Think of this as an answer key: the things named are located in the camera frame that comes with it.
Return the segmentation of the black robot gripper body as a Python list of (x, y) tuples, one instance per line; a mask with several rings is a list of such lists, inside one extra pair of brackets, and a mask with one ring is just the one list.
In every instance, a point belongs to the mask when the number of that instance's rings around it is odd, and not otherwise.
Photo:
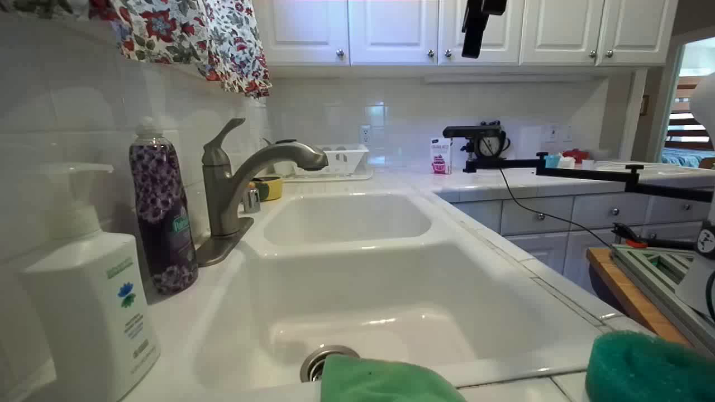
[(508, 0), (467, 0), (462, 17), (462, 56), (479, 57), (482, 47), (482, 36), (491, 15), (503, 15)]

